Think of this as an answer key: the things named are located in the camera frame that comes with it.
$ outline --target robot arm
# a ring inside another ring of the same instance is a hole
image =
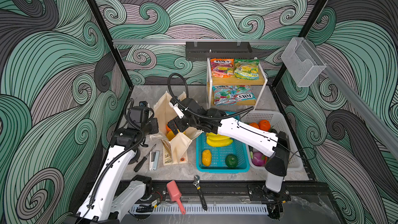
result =
[[[274,192],[279,192],[283,178],[287,173],[289,161],[290,151],[287,149],[288,143],[286,139],[282,138],[281,135],[278,136],[272,132],[256,129],[233,118],[252,110],[253,107],[228,116],[225,112],[216,108],[205,110],[189,97],[180,101],[173,94],[170,86],[170,79],[174,75],[183,79],[181,75],[173,73],[169,76],[168,80],[168,89],[172,96],[169,104],[177,113],[177,117],[167,124],[173,133],[177,134],[179,131],[185,131],[188,127],[195,127],[204,132],[232,137],[256,148],[262,154],[269,157],[265,165],[268,171],[266,187]]]
[[[138,146],[145,142],[146,135],[159,132],[157,119],[153,115],[149,117],[149,112],[153,110],[146,105],[146,102],[142,101],[139,106],[129,109],[129,119],[126,118],[128,127],[119,128],[114,133],[100,176],[97,177],[94,187],[78,209],[76,216],[68,216],[65,224],[116,224],[136,201],[142,197],[150,197],[151,178],[136,175],[130,185],[114,199],[124,170],[131,160],[137,160],[140,155]]]

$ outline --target yellow fruit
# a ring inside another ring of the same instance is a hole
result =
[[[220,136],[209,136],[208,138],[213,141],[220,141],[224,139],[229,139],[230,137],[220,135]]]
[[[206,143],[212,147],[223,147],[223,146],[229,146],[230,144],[232,144],[234,141],[232,139],[224,139],[224,140],[219,140],[219,141],[215,141],[215,140],[211,140],[209,139],[209,137],[207,137],[206,139]]]
[[[211,165],[211,152],[210,150],[204,150],[202,152],[202,163],[204,166],[210,166]]]
[[[173,131],[170,131],[167,133],[166,137],[169,139],[169,141],[172,141],[172,139],[175,137]]]

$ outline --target red onion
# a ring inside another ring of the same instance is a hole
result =
[[[263,167],[267,161],[267,157],[264,156],[261,152],[254,152],[253,153],[253,158],[251,159],[251,162],[255,166],[261,166]]]

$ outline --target candy bag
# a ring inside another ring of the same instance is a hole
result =
[[[255,100],[254,93],[250,86],[233,86],[236,101]]]
[[[236,78],[258,80],[258,60],[235,60]]]
[[[234,76],[234,59],[210,59],[210,65],[212,77]]]
[[[214,105],[233,105],[236,104],[234,90],[232,86],[213,86]]]

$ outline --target blue plastic basket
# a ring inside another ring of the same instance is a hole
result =
[[[202,164],[202,152],[210,150],[211,165],[204,166]],[[234,154],[238,158],[238,166],[229,168],[225,164],[225,158],[229,154]],[[200,172],[209,173],[241,173],[250,169],[249,158],[247,156],[246,145],[241,141],[234,139],[229,146],[211,147],[206,143],[206,133],[202,133],[196,138],[196,167]]]

